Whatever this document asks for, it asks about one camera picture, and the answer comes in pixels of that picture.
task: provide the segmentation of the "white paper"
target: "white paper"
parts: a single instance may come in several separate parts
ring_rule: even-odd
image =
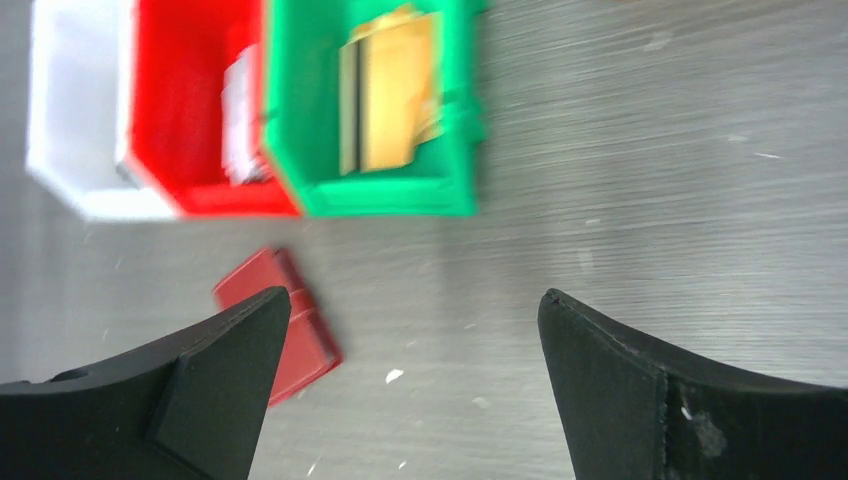
[[[256,45],[245,48],[236,62],[224,73],[224,92],[221,95],[224,116],[221,158],[224,171],[233,185],[266,180],[262,165],[250,145],[253,119],[251,74],[256,54]]]

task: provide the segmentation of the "red bin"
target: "red bin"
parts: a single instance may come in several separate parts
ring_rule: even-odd
[[[224,73],[244,48],[264,43],[262,3],[137,2],[127,162],[186,217],[300,215],[282,172],[273,172],[271,181],[231,185],[221,162]],[[255,76],[262,69],[253,71]],[[264,114],[256,105],[253,123]]]

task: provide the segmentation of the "red block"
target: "red block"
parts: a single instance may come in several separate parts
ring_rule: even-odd
[[[324,376],[343,360],[288,250],[259,250],[224,277],[215,286],[214,295],[223,310],[273,286],[289,291],[292,313],[269,407]]]

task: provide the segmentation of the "red object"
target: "red object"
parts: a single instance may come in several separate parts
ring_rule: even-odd
[[[232,186],[221,167],[224,71],[262,38],[263,4],[138,0],[130,167],[185,216],[300,216],[284,182]]]
[[[263,248],[256,252],[215,286],[214,295],[223,310],[273,286],[289,291],[292,313],[269,407],[324,376],[343,360],[288,250]]]

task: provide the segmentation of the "metal table surface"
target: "metal table surface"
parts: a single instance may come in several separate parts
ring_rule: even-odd
[[[845,2],[495,1],[480,216],[124,226],[24,174],[28,15],[0,6],[0,381],[205,318],[273,243],[348,360],[269,412],[254,479],[572,478],[535,324],[554,286],[714,359],[848,385]]]

